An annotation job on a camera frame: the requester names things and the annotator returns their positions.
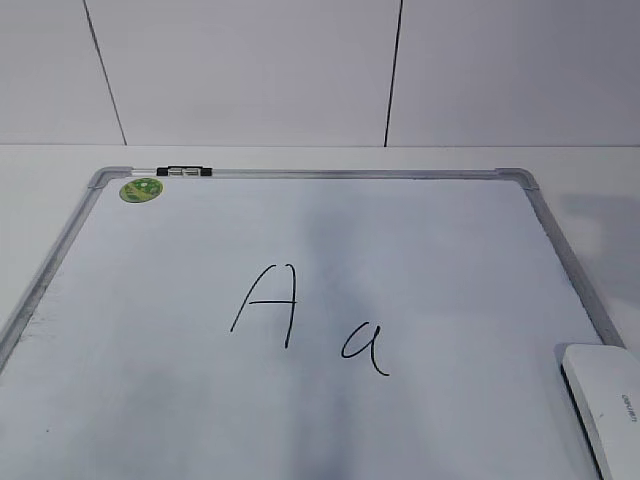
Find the silver frame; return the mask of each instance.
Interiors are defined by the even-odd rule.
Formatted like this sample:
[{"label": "silver frame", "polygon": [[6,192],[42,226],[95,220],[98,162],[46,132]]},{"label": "silver frame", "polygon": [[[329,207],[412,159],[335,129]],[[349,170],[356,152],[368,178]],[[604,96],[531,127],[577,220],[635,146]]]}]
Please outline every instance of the silver frame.
[{"label": "silver frame", "polygon": [[[103,188],[115,178],[133,176],[155,176],[155,170],[136,170],[132,167],[107,167],[98,170],[87,187],[80,204],[54,243],[46,260],[29,285],[27,291],[9,317],[0,332],[0,371],[18,343],[23,330],[53,279],[58,267],[73,244],[78,232],[91,213]],[[624,348],[620,334],[609,318],[604,305],[598,298],[593,285],[587,278],[580,262],[571,249],[569,242],[560,230],[547,203],[542,197],[540,187],[533,175],[521,168],[497,168],[495,170],[213,170],[211,177],[185,177],[187,179],[205,178],[362,178],[362,179],[414,179],[414,180],[502,180],[515,181],[524,190],[533,210],[542,224],[556,255],[577,292],[584,309],[596,332],[605,345]]]}]

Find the round sticker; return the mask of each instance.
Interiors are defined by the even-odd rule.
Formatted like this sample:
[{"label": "round sticker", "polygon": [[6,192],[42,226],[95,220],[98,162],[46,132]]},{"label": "round sticker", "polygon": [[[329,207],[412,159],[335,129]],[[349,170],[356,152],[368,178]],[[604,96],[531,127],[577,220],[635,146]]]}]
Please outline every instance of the round sticker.
[{"label": "round sticker", "polygon": [[139,178],[120,189],[120,198],[129,203],[153,200],[162,193],[162,183],[155,178]]}]

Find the whiteboard eraser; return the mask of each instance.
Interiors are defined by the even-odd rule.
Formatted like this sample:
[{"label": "whiteboard eraser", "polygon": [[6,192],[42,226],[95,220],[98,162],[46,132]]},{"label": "whiteboard eraser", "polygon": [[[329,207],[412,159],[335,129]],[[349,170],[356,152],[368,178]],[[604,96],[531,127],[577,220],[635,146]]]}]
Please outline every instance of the whiteboard eraser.
[{"label": "whiteboard eraser", "polygon": [[562,372],[604,480],[640,478],[640,362],[606,345],[570,345]]}]

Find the black marker writing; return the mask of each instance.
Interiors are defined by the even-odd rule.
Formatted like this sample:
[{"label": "black marker writing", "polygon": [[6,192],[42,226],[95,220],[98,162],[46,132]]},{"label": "black marker writing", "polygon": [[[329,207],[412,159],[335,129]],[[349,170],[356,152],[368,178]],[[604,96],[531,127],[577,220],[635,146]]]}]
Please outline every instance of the black marker writing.
[{"label": "black marker writing", "polygon": [[371,340],[369,340],[369,342],[364,347],[362,347],[360,350],[358,350],[357,352],[352,353],[350,355],[347,355],[346,353],[344,353],[344,350],[347,348],[347,345],[349,344],[351,339],[356,335],[356,333],[358,333],[366,325],[369,325],[369,322],[364,322],[362,325],[360,325],[358,328],[356,328],[351,335],[349,335],[349,338],[347,338],[347,341],[344,342],[344,345],[342,346],[342,352],[340,352],[340,355],[342,355],[342,358],[352,358],[352,357],[355,357],[356,355],[362,353],[367,347],[369,347],[369,353],[371,355],[371,363],[373,363],[373,368],[375,368],[376,371],[380,375],[384,375],[385,377],[388,377],[389,374],[388,373],[384,373],[382,370],[380,370],[380,368],[378,368],[378,364],[376,363],[376,350],[375,350],[375,348],[376,348],[376,338],[378,338],[378,335],[380,334],[380,326],[379,325],[376,327],[376,330],[375,330],[375,332],[373,334],[373,338]]},{"label": "black marker writing", "polygon": [[[287,263],[285,266],[291,269],[291,279],[292,279],[291,300],[254,300],[253,302],[249,302],[249,305],[256,305],[260,303],[272,303],[272,304],[277,303],[277,304],[291,305],[291,311],[289,313],[289,328],[287,329],[287,337],[285,338],[285,341],[284,341],[284,348],[289,348],[289,340],[291,339],[291,329],[293,328],[293,317],[296,311],[296,269],[290,263]],[[244,307],[247,305],[247,302],[249,300],[249,297],[253,293],[253,290],[256,288],[260,280],[262,280],[262,277],[264,277],[267,274],[267,272],[274,267],[275,265],[269,265],[267,268],[265,268],[264,271],[260,275],[258,275],[258,278],[256,279],[256,281],[253,282],[253,285],[251,285],[251,288],[247,292],[247,295],[244,297],[244,301],[240,306],[240,310],[238,310],[236,319],[233,321],[233,325],[231,325],[231,332],[233,332],[233,329],[236,327],[236,324],[240,319],[240,315],[242,314]]]}]

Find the table surface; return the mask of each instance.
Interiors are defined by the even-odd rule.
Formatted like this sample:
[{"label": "table surface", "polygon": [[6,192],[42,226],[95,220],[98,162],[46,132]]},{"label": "table surface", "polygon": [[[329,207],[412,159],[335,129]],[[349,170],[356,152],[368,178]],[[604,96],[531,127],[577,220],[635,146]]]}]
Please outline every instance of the table surface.
[{"label": "table surface", "polygon": [[265,169],[519,167],[542,193],[627,347],[640,355],[640,148],[0,146],[0,326],[105,166]]}]

